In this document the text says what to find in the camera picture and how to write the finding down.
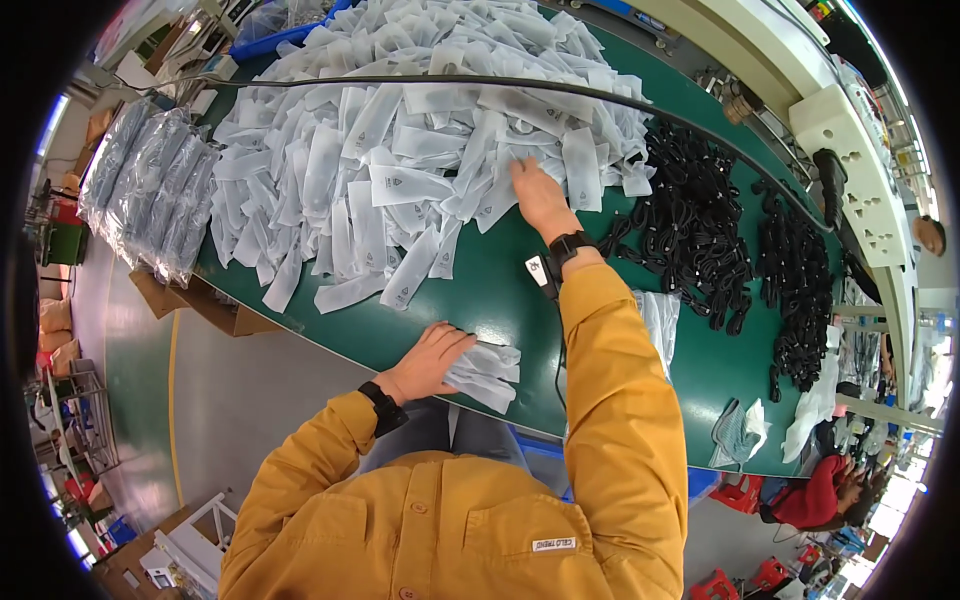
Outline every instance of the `jacket pocket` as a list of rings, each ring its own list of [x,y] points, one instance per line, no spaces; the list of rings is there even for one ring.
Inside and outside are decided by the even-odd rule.
[[[351,495],[319,493],[297,511],[283,531],[298,545],[362,545],[367,535],[367,502]]]
[[[530,494],[469,511],[464,548],[501,558],[592,555],[593,541],[579,506]]]

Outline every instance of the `orange bag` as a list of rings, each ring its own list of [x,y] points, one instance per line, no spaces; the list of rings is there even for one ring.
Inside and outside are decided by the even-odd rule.
[[[54,377],[64,377],[70,374],[70,361],[80,358],[80,340],[67,342],[57,348],[54,355],[50,357],[50,363],[53,365]]]
[[[40,299],[40,331],[53,333],[72,328],[70,321],[70,298],[63,300]]]
[[[38,349],[41,352],[53,352],[73,339],[69,329],[61,329],[53,333],[41,333]]]

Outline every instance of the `yellow jacket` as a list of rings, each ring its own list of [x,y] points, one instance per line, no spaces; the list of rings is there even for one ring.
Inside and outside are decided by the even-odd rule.
[[[348,479],[376,425],[370,402],[350,392],[263,462],[221,598],[680,598],[677,397],[613,269],[575,272],[560,307],[576,504],[522,468],[439,451]]]

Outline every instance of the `jacket label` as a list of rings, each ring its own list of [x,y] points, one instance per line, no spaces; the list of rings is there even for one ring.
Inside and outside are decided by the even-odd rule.
[[[543,550],[563,550],[568,548],[576,548],[577,539],[576,538],[554,538],[552,540],[534,540],[534,552],[541,552]]]

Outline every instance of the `red plastic stool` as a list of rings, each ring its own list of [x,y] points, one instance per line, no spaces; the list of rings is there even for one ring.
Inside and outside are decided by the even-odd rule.
[[[804,548],[804,553],[800,555],[800,562],[807,566],[814,566],[820,560],[820,548],[809,543]]]
[[[710,497],[735,511],[752,515],[760,505],[760,486],[763,485],[763,479],[760,475],[742,475],[739,483],[723,484],[711,492]]]
[[[713,571],[709,581],[690,587],[690,600],[740,600],[740,594],[727,579],[723,569]]]
[[[786,567],[776,558],[770,557],[760,563],[760,572],[750,581],[758,588],[770,591],[784,579],[786,579]]]

